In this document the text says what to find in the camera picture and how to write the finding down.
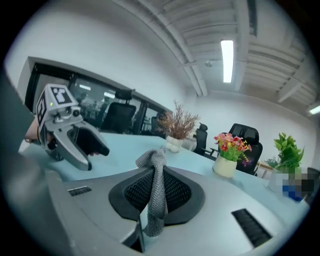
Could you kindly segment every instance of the green plant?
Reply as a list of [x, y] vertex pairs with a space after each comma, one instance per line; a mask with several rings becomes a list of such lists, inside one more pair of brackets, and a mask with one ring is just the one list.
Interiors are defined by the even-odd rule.
[[278, 165], [278, 162], [274, 159], [268, 159], [265, 162], [272, 168], [276, 168], [276, 166]]
[[277, 165], [274, 168], [282, 172], [294, 173], [300, 166], [305, 149], [297, 148], [296, 140], [291, 135], [287, 137], [284, 132], [279, 133], [279, 139], [274, 139], [274, 146], [279, 151]]

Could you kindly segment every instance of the white vase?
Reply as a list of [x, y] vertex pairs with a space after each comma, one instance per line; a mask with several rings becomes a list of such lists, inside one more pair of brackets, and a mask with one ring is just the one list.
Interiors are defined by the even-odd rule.
[[273, 169], [268, 183], [269, 189], [274, 192], [282, 192], [283, 180], [284, 174], [276, 169]]
[[236, 172], [237, 162], [227, 160], [223, 158], [220, 154], [214, 161], [212, 167], [213, 171], [220, 176], [225, 178], [232, 178]]
[[282, 192], [283, 186], [294, 186], [295, 174], [288, 173], [288, 171], [279, 171], [277, 169], [272, 170], [270, 180], [268, 183], [269, 189], [275, 192]]
[[166, 137], [166, 148], [173, 153], [177, 153], [181, 149], [181, 145], [184, 142], [183, 139], [176, 139], [171, 136]]

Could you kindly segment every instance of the vent slot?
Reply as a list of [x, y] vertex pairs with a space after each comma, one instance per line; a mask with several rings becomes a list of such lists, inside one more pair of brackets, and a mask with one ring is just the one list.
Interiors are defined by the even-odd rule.
[[258, 247], [272, 238], [246, 209], [236, 210], [231, 212], [231, 214], [235, 217], [254, 247]]
[[68, 189], [68, 192], [70, 193], [70, 195], [72, 197], [74, 196], [78, 196], [84, 193], [87, 193], [89, 191], [91, 191], [92, 189], [90, 187], [87, 186], [82, 186], [82, 187], [77, 187], [77, 188], [72, 188], [72, 189]]

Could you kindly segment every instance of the white wall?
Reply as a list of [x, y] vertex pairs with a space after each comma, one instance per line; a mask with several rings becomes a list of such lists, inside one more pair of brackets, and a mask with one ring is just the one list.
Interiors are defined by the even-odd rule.
[[77, 67], [136, 89], [172, 110], [183, 101], [190, 81], [165, 44], [140, 20], [111, 1], [90, 6], [49, 5], [21, 31], [4, 66], [24, 98], [28, 82], [19, 82], [28, 57]]
[[305, 147], [301, 166], [317, 164], [314, 159], [317, 157], [316, 143], [320, 140], [320, 137], [317, 138], [319, 128], [284, 107], [250, 96], [215, 92], [208, 97], [197, 97], [192, 113], [199, 114], [200, 122], [208, 126], [207, 148], [217, 149], [214, 136], [228, 132], [234, 123], [238, 123], [258, 130], [259, 142], [263, 146], [261, 160], [278, 155], [273, 139], [279, 132], [284, 132], [294, 137], [299, 148]]

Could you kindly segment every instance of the white desk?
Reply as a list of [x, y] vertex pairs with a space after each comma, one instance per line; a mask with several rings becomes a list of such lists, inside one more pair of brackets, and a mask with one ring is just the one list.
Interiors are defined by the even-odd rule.
[[[166, 145], [166, 140], [156, 136], [140, 136], [103, 133], [109, 148], [108, 156], [89, 156], [92, 162], [91, 171], [81, 171], [63, 160], [56, 162], [38, 145], [31, 144], [22, 154], [33, 158], [47, 169], [57, 171], [63, 181], [84, 180], [114, 175], [136, 169], [136, 159], [145, 151]], [[182, 148], [179, 153], [166, 151], [167, 165], [185, 169], [210, 179], [222, 179], [212, 171], [214, 162], [204, 156]], [[288, 197], [271, 191], [268, 181], [262, 178], [236, 171], [232, 179], [226, 180], [270, 209], [285, 225], [294, 223], [297, 218], [309, 209], [306, 202], [297, 203]]]

